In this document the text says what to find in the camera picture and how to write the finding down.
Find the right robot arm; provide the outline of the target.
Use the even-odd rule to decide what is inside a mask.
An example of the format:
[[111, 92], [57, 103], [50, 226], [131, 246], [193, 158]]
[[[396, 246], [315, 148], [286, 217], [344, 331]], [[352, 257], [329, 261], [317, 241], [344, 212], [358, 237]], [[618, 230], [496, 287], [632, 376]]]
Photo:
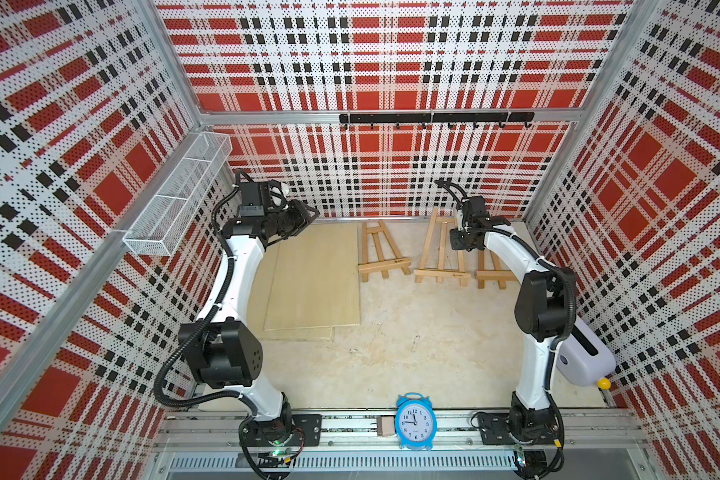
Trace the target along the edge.
[[496, 254], [520, 285], [514, 317], [523, 333], [523, 354], [508, 414], [509, 433], [524, 445], [545, 435], [560, 448], [564, 424], [552, 383], [559, 348], [577, 318], [576, 275], [536, 252], [509, 220], [490, 215], [483, 197], [467, 195], [451, 180], [437, 179], [435, 185], [445, 189], [457, 207], [456, 227], [449, 233], [451, 248]]

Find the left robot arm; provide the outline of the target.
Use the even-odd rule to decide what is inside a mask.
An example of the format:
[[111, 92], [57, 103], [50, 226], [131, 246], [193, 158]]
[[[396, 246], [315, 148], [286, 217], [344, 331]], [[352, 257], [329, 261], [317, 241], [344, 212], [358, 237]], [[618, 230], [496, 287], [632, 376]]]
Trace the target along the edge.
[[[222, 398], [242, 402], [248, 414], [238, 430], [239, 444], [251, 470], [261, 479], [285, 479], [285, 466], [294, 455], [261, 462], [249, 450], [247, 435], [258, 434], [282, 448], [294, 434], [299, 445], [305, 432], [293, 419], [287, 395], [276, 389], [263, 372], [264, 349], [247, 325], [250, 294], [268, 247], [303, 232], [319, 211], [289, 198], [277, 180], [255, 181], [243, 169], [235, 185], [212, 210], [212, 228], [222, 248], [222, 260], [211, 293], [197, 320], [181, 325], [178, 348], [158, 370], [153, 395], [170, 408], [188, 408]], [[211, 387], [209, 394], [174, 399], [164, 391], [168, 372], [184, 360], [193, 379]]]

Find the wooden easel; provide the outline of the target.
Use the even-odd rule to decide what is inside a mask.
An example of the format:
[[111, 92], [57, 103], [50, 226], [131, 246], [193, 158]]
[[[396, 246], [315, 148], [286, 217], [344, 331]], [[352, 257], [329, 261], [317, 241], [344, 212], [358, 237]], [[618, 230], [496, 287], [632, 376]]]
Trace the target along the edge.
[[411, 259], [402, 254], [385, 221], [362, 223], [360, 263], [357, 267], [362, 283], [368, 282], [370, 276], [376, 273], [383, 279], [389, 279], [392, 270], [410, 275], [411, 266]]
[[456, 266], [449, 267], [450, 230], [456, 226], [455, 218], [435, 209], [429, 217], [418, 267], [414, 270], [414, 281], [423, 283], [432, 279], [438, 284], [454, 280], [459, 287], [466, 288], [471, 274], [466, 269], [465, 254], [456, 252]]
[[500, 290], [505, 290], [509, 282], [517, 282], [514, 273], [505, 269], [499, 256], [490, 250], [479, 250], [477, 270], [475, 272], [477, 288], [486, 288], [488, 282], [496, 282]]

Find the plywood board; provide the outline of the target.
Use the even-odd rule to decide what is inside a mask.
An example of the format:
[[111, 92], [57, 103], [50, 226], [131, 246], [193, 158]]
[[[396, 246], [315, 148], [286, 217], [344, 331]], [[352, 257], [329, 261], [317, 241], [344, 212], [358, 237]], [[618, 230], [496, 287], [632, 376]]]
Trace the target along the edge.
[[258, 265], [247, 306], [248, 328], [259, 340], [331, 341], [334, 334], [332, 327], [298, 328], [277, 331], [266, 331], [264, 329], [278, 255], [279, 245], [270, 246], [267, 248]]
[[358, 229], [326, 222], [278, 245], [264, 330], [313, 336], [361, 323]]

